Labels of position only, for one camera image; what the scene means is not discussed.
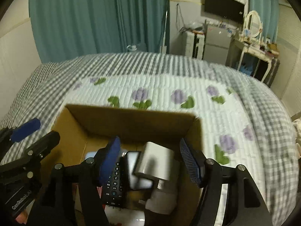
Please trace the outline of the black TV remote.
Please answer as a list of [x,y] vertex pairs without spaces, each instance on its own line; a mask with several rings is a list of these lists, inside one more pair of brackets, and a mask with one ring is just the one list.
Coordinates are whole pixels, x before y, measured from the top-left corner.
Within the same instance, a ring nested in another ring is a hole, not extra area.
[[127,201],[126,178],[125,160],[124,157],[120,156],[108,181],[102,187],[100,198],[104,205],[125,208]]

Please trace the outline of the black power adapter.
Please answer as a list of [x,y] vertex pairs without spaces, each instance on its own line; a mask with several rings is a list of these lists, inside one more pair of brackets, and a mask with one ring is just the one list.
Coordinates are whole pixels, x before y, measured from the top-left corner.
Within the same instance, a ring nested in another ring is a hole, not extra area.
[[140,153],[141,152],[137,151],[128,151],[125,154],[125,170],[127,173],[128,189],[133,191],[151,189],[153,186],[152,180],[138,176],[135,173]]

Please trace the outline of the white bottle red cap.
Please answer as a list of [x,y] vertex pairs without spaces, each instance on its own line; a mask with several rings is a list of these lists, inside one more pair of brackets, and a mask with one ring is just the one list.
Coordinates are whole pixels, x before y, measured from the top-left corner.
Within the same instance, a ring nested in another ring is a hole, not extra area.
[[177,206],[177,198],[177,181],[159,179],[155,182],[150,198],[146,201],[140,199],[138,203],[153,213],[169,215]]

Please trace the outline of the large white power adapter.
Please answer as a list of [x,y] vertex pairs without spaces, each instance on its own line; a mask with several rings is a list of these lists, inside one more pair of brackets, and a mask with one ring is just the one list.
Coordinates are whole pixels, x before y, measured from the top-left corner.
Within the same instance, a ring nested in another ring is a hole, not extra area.
[[170,180],[173,159],[173,150],[147,142],[140,153],[135,173],[147,179]]

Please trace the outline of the grey checkered bed cover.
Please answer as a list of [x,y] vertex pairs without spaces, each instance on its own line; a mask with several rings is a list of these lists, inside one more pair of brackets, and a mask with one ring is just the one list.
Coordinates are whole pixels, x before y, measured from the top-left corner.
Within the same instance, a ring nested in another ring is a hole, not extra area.
[[47,134],[66,104],[194,114],[205,156],[226,166],[244,164],[274,225],[282,225],[296,205],[295,128],[277,96],[255,78],[220,64],[146,52],[41,64],[1,121],[2,128],[14,128],[37,118],[41,127],[14,144],[1,163],[19,159]]

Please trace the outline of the light blue earbuds case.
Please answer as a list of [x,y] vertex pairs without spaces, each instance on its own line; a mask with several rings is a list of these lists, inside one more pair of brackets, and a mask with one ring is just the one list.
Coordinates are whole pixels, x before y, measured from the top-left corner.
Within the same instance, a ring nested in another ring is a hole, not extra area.
[[85,155],[85,160],[87,158],[94,158],[94,156],[96,155],[97,152],[87,152]]

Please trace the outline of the brown cardboard box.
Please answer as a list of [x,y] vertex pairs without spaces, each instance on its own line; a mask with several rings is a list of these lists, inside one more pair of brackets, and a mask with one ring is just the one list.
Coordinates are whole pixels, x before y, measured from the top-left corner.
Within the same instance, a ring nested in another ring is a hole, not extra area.
[[201,120],[185,112],[67,105],[52,130],[59,132],[60,143],[41,162],[43,188],[55,164],[77,165],[87,152],[97,151],[116,136],[126,150],[141,150],[148,141],[157,143],[173,150],[179,162],[181,138],[196,150],[204,148]]

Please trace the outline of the white floral quilted mat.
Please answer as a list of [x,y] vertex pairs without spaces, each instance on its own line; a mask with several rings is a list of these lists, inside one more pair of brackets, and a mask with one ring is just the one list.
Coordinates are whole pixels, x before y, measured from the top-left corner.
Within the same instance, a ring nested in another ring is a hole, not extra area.
[[271,225],[243,164],[249,121],[221,84],[181,76],[84,78],[52,127],[57,176],[48,225]]

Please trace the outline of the white louvered wardrobe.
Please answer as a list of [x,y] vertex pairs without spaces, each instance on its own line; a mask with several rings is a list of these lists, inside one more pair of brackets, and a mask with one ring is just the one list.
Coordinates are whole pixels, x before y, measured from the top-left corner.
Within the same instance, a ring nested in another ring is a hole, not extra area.
[[290,116],[300,112],[300,20],[290,7],[279,4],[277,48],[280,66],[271,90]]

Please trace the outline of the large green curtain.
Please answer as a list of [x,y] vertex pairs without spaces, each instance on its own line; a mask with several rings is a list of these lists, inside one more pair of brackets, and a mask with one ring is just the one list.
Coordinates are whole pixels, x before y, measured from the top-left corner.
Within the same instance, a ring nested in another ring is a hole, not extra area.
[[129,46],[157,53],[169,0],[29,0],[29,14],[42,63]]

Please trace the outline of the small silver refrigerator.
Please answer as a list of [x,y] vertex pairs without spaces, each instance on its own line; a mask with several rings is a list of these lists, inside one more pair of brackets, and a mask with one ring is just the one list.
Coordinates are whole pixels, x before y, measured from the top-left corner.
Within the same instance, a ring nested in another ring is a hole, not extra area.
[[203,60],[207,62],[226,64],[228,57],[231,35],[227,29],[207,25],[204,41]]

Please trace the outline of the white suitcase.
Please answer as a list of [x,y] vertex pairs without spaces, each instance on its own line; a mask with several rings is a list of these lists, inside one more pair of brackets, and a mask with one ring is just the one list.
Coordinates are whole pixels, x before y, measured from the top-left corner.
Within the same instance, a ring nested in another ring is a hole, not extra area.
[[183,55],[186,57],[202,59],[204,51],[203,34],[186,31],[183,33]]

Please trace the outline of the oval white vanity mirror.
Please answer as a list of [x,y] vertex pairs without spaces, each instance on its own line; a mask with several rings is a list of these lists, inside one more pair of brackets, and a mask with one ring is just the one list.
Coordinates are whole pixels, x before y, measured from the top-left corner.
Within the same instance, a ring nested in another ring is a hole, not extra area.
[[243,34],[244,37],[256,38],[263,30],[263,24],[257,11],[250,11],[244,19]]

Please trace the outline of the narrow green curtain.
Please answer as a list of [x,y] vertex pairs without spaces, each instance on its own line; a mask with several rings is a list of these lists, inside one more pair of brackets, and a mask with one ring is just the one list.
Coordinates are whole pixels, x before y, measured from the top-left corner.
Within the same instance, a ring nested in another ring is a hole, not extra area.
[[277,24],[279,20],[279,0],[249,0],[249,10],[258,12],[263,23],[262,36],[271,42],[277,39]]

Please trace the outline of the black wall television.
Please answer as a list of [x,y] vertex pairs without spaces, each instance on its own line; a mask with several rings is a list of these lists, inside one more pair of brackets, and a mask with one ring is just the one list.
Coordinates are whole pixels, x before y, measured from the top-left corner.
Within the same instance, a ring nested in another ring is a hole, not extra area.
[[244,4],[236,0],[204,0],[204,11],[243,24]]

